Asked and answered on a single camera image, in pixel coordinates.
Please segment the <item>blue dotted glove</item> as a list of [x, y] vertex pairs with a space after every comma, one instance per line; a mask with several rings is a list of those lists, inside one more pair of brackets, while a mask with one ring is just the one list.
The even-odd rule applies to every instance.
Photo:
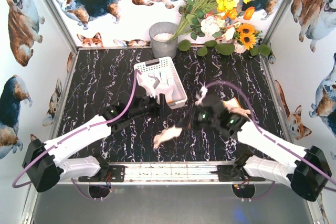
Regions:
[[167, 74], [165, 71], [156, 71], [154, 73], [148, 74], [151, 84], [149, 89], [149, 94], [151, 96], [160, 96], [160, 94], [165, 95], [166, 102], [173, 102], [173, 91], [174, 91], [174, 79], [171, 74]]

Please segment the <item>white perforated storage basket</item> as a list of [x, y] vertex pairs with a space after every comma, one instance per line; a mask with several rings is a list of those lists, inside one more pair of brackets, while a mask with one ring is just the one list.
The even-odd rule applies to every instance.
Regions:
[[148, 96], [159, 101], [160, 94], [164, 94], [171, 109], [186, 105], [187, 95], [171, 57], [137, 63], [134, 70], [140, 72], [137, 74], [137, 83]]

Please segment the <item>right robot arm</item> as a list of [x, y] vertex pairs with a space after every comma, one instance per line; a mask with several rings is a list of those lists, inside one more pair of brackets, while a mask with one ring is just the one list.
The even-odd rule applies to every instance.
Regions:
[[206, 94], [191, 105], [176, 126], [190, 131], [216, 129], [221, 135], [235, 138], [268, 156], [260, 158], [254, 154], [243, 154], [224, 172], [226, 177], [272, 180], [290, 187], [301, 198], [314, 202], [332, 175], [321, 149], [294, 145], [259, 128], [235, 98], [222, 101], [214, 94]]

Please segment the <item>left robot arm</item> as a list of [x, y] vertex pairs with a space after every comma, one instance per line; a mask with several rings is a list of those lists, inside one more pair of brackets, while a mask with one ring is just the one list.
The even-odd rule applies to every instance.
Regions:
[[99, 154], [84, 158], [72, 155], [97, 140], [123, 130], [137, 118], [148, 115], [164, 119], [171, 114], [171, 95], [130, 98], [130, 104], [114, 102], [100, 114], [67, 134], [42, 142], [33, 140], [27, 149], [23, 168], [39, 192], [53, 188], [62, 180], [88, 177], [91, 181], [104, 181], [111, 177], [111, 167]]

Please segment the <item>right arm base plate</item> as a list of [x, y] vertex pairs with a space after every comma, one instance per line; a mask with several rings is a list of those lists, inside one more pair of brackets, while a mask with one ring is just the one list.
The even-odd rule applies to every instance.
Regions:
[[264, 182], [261, 177], [252, 177], [248, 175], [242, 168], [237, 168], [234, 165], [217, 165], [217, 170], [211, 171], [211, 174], [216, 174], [220, 182], [244, 182], [250, 179], [251, 182]]

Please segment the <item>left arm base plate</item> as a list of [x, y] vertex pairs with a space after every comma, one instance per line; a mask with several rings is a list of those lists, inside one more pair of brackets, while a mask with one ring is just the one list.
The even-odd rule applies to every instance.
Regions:
[[125, 166], [124, 165], [109, 165], [108, 168], [102, 168], [93, 177], [82, 176], [78, 178], [79, 182], [124, 182]]

